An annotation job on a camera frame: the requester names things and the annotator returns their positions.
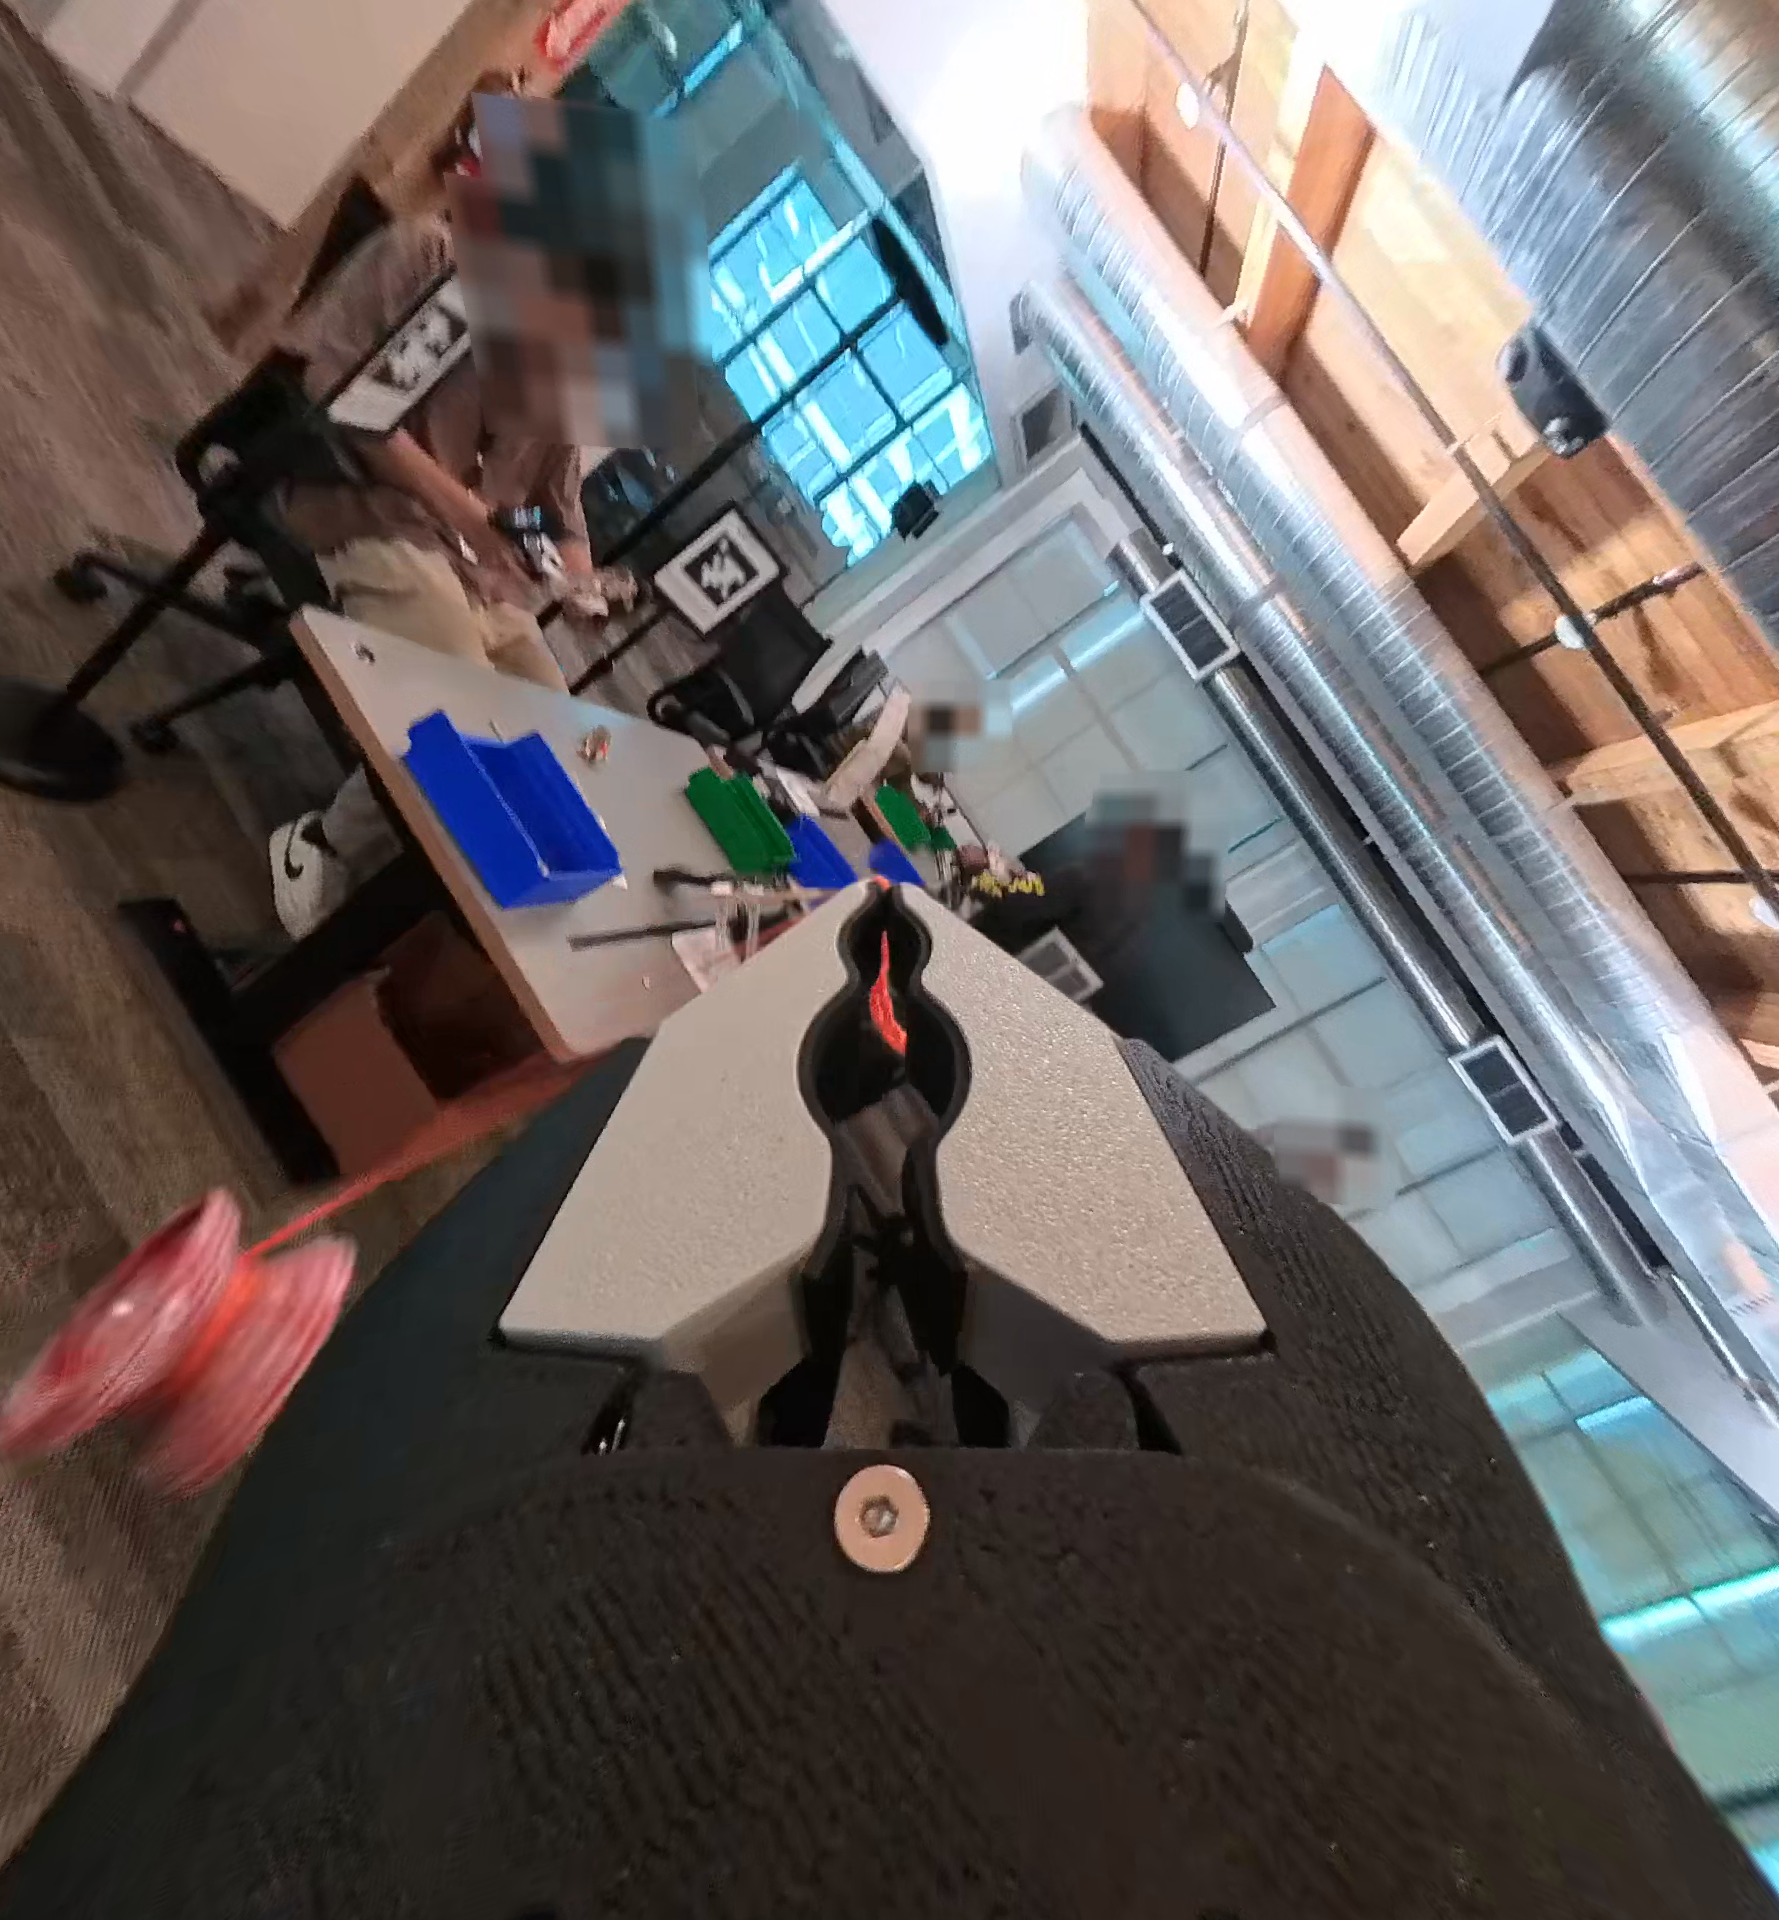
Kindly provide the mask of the red white yo-yo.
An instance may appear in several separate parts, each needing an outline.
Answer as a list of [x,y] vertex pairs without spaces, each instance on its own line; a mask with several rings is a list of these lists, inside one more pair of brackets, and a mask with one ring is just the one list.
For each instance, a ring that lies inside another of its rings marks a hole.
[[171,1499],[236,1470],[273,1426],[348,1301],[356,1248],[313,1218],[244,1242],[213,1190],[147,1236],[66,1315],[0,1398],[0,1458],[39,1459],[127,1426]]

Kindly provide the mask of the black wall screen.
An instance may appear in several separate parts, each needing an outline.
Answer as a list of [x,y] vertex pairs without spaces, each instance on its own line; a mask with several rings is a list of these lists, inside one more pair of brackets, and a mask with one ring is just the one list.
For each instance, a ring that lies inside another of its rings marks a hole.
[[1077,861],[1053,886],[1056,924],[1099,982],[1083,1005],[1117,1037],[1176,1062],[1272,1010],[1210,857],[1139,877]]

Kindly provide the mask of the cardboard box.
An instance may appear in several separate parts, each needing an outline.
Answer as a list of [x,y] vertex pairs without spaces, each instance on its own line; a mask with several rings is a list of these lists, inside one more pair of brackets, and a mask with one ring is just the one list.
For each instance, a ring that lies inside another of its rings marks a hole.
[[448,924],[423,924],[273,1047],[343,1176],[414,1145],[448,1109],[541,1062],[512,991]]

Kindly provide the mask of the wooden post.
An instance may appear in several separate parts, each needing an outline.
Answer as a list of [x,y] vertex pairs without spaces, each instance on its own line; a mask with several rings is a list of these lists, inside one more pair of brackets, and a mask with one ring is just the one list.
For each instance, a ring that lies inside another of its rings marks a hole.
[[216,340],[237,359],[273,344],[302,298],[351,184],[383,214],[403,216],[437,191],[434,156],[465,106],[469,84],[535,59],[551,3],[469,3],[375,119],[338,159],[313,197],[263,245],[233,290],[205,306]]

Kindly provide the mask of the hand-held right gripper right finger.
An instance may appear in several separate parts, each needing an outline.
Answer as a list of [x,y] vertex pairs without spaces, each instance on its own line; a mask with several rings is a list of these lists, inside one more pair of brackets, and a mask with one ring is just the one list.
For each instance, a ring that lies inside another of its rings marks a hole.
[[921,934],[912,998],[960,1062],[935,1190],[967,1368],[1049,1398],[1077,1373],[1259,1353],[1260,1307],[1113,1033],[925,894],[894,901]]

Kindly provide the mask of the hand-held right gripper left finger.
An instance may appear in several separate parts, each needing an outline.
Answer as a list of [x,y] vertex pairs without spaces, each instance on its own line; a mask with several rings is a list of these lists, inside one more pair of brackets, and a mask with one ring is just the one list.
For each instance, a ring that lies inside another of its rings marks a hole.
[[805,1357],[798,1279],[833,1157],[803,1051],[883,894],[833,896],[661,1022],[500,1313],[509,1347],[687,1376],[722,1413]]

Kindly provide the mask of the grey work table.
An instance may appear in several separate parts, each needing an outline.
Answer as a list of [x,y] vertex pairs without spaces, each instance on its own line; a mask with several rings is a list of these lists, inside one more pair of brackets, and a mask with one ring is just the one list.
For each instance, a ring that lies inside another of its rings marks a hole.
[[[627,1086],[661,1022],[699,998],[670,948],[673,934],[661,929],[678,906],[656,874],[725,874],[685,799],[687,779],[712,768],[703,747],[641,717],[444,660],[320,609],[299,614],[292,629],[372,782],[406,821],[409,846],[437,867],[444,900],[462,909],[545,1053],[562,1074],[587,1082],[609,1074]],[[475,736],[512,740],[539,731],[617,844],[619,882],[568,906],[496,909],[401,760],[409,725],[439,710]],[[805,1091],[813,1091],[820,1043],[879,1035],[865,1003],[881,978],[881,943],[892,940],[906,1069],[917,1074],[942,1062],[939,1113],[949,1115],[960,1062],[941,1015],[912,998],[921,934],[895,906],[895,887],[885,887],[883,900],[845,934],[852,986],[810,1032]]]

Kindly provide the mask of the black stool chair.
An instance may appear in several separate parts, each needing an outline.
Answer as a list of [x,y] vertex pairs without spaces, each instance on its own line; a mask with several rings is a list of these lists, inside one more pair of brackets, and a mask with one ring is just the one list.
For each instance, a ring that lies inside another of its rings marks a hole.
[[135,748],[171,753],[185,717],[239,693],[305,685],[310,668],[290,621],[304,609],[330,609],[334,593],[289,523],[289,495],[345,480],[353,467],[348,445],[305,390],[302,361],[280,348],[266,353],[178,441],[174,467],[201,518],[181,556],[146,569],[83,549],[51,575],[51,587],[73,605],[123,588],[130,606],[66,685],[0,675],[2,787],[58,804],[95,804],[121,787],[125,747],[89,713],[89,699],[166,616],[230,637],[249,660],[138,717],[130,725]]

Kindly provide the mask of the black office chair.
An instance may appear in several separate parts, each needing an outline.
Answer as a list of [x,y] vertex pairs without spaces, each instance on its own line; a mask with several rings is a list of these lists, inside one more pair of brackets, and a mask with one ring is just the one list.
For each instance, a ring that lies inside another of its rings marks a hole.
[[712,660],[647,704],[647,720],[700,747],[765,755],[782,771],[828,779],[848,748],[840,740],[888,685],[888,666],[852,653],[808,708],[798,695],[828,657],[828,637],[772,585],[720,627]]

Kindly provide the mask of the silver spiral air duct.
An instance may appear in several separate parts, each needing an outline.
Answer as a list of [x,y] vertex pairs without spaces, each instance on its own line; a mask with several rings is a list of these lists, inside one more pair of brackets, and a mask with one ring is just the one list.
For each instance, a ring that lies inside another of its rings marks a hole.
[[1024,139],[1018,318],[1573,1133],[1779,1396],[1779,1111],[1083,109]]

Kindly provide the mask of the black white marker sign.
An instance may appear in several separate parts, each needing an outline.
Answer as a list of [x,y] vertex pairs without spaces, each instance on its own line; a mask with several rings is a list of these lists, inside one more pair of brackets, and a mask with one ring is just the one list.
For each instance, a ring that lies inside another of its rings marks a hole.
[[448,271],[322,400],[325,420],[353,434],[390,437],[469,355],[467,303]]
[[782,579],[769,542],[727,506],[656,569],[652,588],[664,611],[696,636],[712,636]]

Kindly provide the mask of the large blue parts bin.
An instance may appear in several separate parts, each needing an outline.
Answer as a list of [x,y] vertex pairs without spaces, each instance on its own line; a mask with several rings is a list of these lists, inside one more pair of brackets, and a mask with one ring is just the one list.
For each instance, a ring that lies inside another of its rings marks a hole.
[[620,877],[620,853],[539,731],[475,736],[446,712],[407,730],[401,756],[500,911],[568,906]]

